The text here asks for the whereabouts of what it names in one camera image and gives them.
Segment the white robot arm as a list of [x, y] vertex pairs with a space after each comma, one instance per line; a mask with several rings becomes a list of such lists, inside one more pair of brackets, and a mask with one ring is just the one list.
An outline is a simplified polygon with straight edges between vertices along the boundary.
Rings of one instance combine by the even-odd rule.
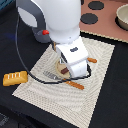
[[55, 43], [72, 78], [86, 74], [88, 52], [79, 28], [81, 0], [16, 0], [16, 7], [39, 42]]

